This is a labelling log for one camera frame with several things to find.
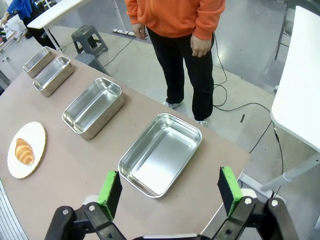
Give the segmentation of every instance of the croissant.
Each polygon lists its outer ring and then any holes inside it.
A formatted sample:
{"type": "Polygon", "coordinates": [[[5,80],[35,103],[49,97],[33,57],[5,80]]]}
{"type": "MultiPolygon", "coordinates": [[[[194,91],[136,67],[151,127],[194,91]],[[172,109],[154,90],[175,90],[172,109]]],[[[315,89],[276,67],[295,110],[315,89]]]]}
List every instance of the croissant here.
{"type": "Polygon", "coordinates": [[[15,156],[21,163],[25,165],[31,165],[35,160],[31,146],[22,138],[18,138],[16,140],[15,156]]]}

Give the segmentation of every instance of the white table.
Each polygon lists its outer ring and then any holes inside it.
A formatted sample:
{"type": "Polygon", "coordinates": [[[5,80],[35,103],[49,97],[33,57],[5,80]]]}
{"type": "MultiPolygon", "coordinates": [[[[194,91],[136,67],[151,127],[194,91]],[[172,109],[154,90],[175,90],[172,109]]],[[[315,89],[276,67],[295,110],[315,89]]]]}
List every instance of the white table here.
{"type": "Polygon", "coordinates": [[[51,42],[57,50],[60,50],[56,41],[54,41],[49,28],[52,27],[56,22],[61,20],[71,11],[79,8],[80,6],[86,4],[90,0],[62,0],[58,2],[53,7],[49,8],[47,11],[38,16],[35,20],[30,22],[27,27],[32,29],[44,29],[51,42]]]}
{"type": "MultiPolygon", "coordinates": [[[[271,109],[274,123],[317,151],[299,166],[261,185],[243,176],[265,196],[320,163],[320,16],[297,6],[289,52],[271,109]]],[[[314,227],[320,228],[320,217],[314,227]]]]}

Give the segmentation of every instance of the gray stool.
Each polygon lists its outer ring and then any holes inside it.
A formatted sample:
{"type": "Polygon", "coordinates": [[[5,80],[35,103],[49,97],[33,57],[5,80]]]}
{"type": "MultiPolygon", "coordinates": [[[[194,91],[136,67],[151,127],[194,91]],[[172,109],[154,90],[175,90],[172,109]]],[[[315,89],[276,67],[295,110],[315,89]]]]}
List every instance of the gray stool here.
{"type": "Polygon", "coordinates": [[[101,65],[101,63],[96,58],[96,56],[83,52],[83,53],[80,53],[78,56],[76,56],[75,59],[109,76],[109,73],[101,65]]]}
{"type": "Polygon", "coordinates": [[[84,51],[87,54],[97,55],[100,51],[108,51],[108,47],[102,40],[100,34],[96,28],[92,25],[84,25],[71,35],[75,49],[78,54],[84,51]]]}

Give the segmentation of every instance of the paper plate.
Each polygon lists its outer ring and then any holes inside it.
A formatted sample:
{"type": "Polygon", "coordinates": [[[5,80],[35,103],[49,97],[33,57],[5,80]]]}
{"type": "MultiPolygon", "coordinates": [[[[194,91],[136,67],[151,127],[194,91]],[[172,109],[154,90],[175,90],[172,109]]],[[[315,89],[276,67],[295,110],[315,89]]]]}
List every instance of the paper plate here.
{"type": "Polygon", "coordinates": [[[8,168],[12,176],[17,179],[23,179],[35,170],[44,153],[46,145],[45,128],[38,122],[29,122],[24,125],[13,137],[8,151],[8,168]],[[15,155],[17,139],[25,140],[32,148],[34,162],[31,165],[25,165],[20,162],[15,155]]]}

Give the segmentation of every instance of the floor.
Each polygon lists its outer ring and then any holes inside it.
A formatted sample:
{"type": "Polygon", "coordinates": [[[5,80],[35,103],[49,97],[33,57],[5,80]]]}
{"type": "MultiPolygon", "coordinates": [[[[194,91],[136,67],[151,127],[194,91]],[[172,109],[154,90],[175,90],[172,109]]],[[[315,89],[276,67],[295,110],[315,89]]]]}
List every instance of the floor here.
{"type": "MultiPolygon", "coordinates": [[[[123,0],[115,0],[126,30],[131,30],[129,17],[123,0]]],[[[94,25],[99,32],[111,33],[121,29],[115,13],[114,0],[91,0],[69,14],[59,25],[79,28],[94,25]]],[[[216,39],[223,67],[242,79],[272,92],[280,82],[288,53],[281,47],[274,60],[285,6],[275,0],[227,0],[221,15],[216,39]]],[[[215,66],[220,66],[214,57],[215,66]]]]}
{"type": "MultiPolygon", "coordinates": [[[[55,26],[52,33],[63,46],[70,43],[71,33],[74,28],[55,26]]],[[[130,41],[130,39],[114,34],[101,33],[102,38],[109,46],[109,51],[102,53],[98,59],[105,65],[130,41]]],[[[8,56],[12,57],[14,66],[17,69],[36,53],[41,46],[33,39],[22,39],[21,42],[14,42],[6,48],[8,56]]],[[[68,45],[65,54],[75,57],[76,50],[72,44],[68,45]]],[[[0,64],[0,69],[5,74],[11,74],[14,79],[17,72],[9,71],[10,66],[0,64]]],[[[132,41],[110,64],[106,66],[109,74],[124,84],[140,91],[141,93],[162,102],[166,97],[166,84],[163,72],[157,62],[153,47],[150,44],[140,41],[132,41]]],[[[269,91],[243,80],[236,74],[226,72],[227,82],[224,86],[228,92],[228,100],[223,106],[224,109],[232,109],[240,105],[257,102],[270,109],[274,95],[269,91]]],[[[213,77],[216,83],[225,80],[225,75],[219,67],[213,70],[213,77]]],[[[177,109],[180,113],[192,118],[192,87],[186,79],[185,100],[177,109]]],[[[219,104],[225,99],[225,92],[222,88],[216,88],[214,92],[214,103],[219,104]]],[[[269,113],[262,107],[250,105],[232,112],[223,112],[214,109],[209,119],[208,128],[219,133],[223,137],[233,141],[238,146],[250,151],[270,122],[269,113]]],[[[298,165],[301,161],[314,153],[314,150],[297,140],[288,133],[277,129],[283,157],[284,170],[289,170],[298,165]]],[[[278,143],[271,127],[266,132],[260,143],[252,152],[252,159],[246,166],[244,172],[261,183],[266,183],[271,178],[281,174],[281,157],[278,143]]],[[[313,232],[313,225],[320,214],[320,193],[313,188],[314,183],[320,181],[319,168],[314,168],[290,184],[284,185],[279,195],[287,199],[287,208],[292,217],[299,238],[305,240],[320,239],[319,232],[313,232]]],[[[209,224],[204,234],[212,236],[217,227],[223,222],[226,213],[222,208],[214,220],[209,224]]],[[[241,239],[260,239],[254,229],[247,229],[241,239]]]]}

